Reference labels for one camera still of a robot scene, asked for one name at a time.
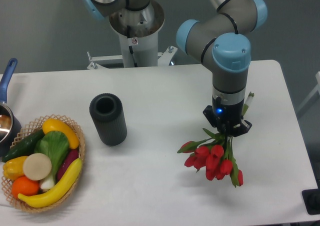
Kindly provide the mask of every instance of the blue pot handle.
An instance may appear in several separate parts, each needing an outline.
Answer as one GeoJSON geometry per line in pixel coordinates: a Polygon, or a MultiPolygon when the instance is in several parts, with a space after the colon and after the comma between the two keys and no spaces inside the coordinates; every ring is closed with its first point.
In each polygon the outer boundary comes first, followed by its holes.
{"type": "Polygon", "coordinates": [[[0,101],[7,102],[7,89],[12,75],[14,74],[18,60],[11,58],[5,68],[4,74],[0,81],[0,101]]]}

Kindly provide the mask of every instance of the fruit basket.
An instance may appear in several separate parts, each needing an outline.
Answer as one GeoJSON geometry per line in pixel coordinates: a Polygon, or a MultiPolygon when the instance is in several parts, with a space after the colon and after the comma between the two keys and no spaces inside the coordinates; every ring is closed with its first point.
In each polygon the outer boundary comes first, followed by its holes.
{"type": "MultiPolygon", "coordinates": [[[[28,135],[32,134],[33,132],[37,131],[38,129],[42,128],[43,123],[48,119],[57,119],[64,123],[66,123],[75,133],[76,136],[79,139],[79,147],[78,147],[78,157],[81,159],[82,164],[84,163],[85,159],[85,151],[86,151],[86,143],[85,143],[85,137],[84,133],[81,129],[81,127],[71,118],[63,115],[46,115],[41,116],[39,118],[36,118],[34,121],[31,121],[29,124],[27,124],[25,127],[21,129],[21,131],[17,134],[17,137],[12,142],[11,147],[15,146],[19,141],[21,141],[23,138],[27,137],[28,135]]],[[[40,208],[31,207],[28,204],[26,204],[24,201],[21,201],[19,199],[15,199],[12,195],[12,185],[13,181],[11,179],[7,179],[4,176],[2,176],[2,190],[4,192],[4,195],[6,197],[6,200],[12,205],[15,209],[22,210],[27,213],[41,213],[48,210],[51,210],[53,208],[58,207],[63,201],[65,201],[75,190],[79,178],[81,176],[81,171],[76,178],[75,182],[72,184],[71,188],[66,192],[66,194],[59,199],[57,202],[40,208]]]]}

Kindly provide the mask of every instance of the orange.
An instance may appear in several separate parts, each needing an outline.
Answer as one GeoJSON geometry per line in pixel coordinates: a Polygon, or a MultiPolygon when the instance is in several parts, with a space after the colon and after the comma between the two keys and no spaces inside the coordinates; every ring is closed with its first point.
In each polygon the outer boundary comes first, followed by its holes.
{"type": "Polygon", "coordinates": [[[39,182],[33,181],[26,176],[19,177],[12,184],[11,194],[15,199],[18,199],[18,194],[26,196],[36,195],[39,191],[39,182]]]}

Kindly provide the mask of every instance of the saucepan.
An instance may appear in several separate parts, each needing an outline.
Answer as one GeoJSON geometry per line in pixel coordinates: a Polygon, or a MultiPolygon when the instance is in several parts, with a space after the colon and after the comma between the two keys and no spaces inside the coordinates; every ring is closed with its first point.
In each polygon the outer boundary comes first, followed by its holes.
{"type": "Polygon", "coordinates": [[[21,124],[7,106],[7,90],[17,66],[17,59],[11,58],[0,81],[0,157],[7,154],[12,142],[21,130],[21,124]]]}

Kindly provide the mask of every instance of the eggplant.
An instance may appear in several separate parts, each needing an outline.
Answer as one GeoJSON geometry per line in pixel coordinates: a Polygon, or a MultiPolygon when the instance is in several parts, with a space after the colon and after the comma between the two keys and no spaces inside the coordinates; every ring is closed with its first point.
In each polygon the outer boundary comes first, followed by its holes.
{"type": "Polygon", "coordinates": [[[56,181],[58,182],[62,176],[65,174],[67,168],[69,165],[75,161],[77,158],[79,158],[79,152],[76,149],[72,149],[68,155],[66,156],[65,160],[63,161],[62,165],[60,166],[57,174],[56,174],[56,181]]]}

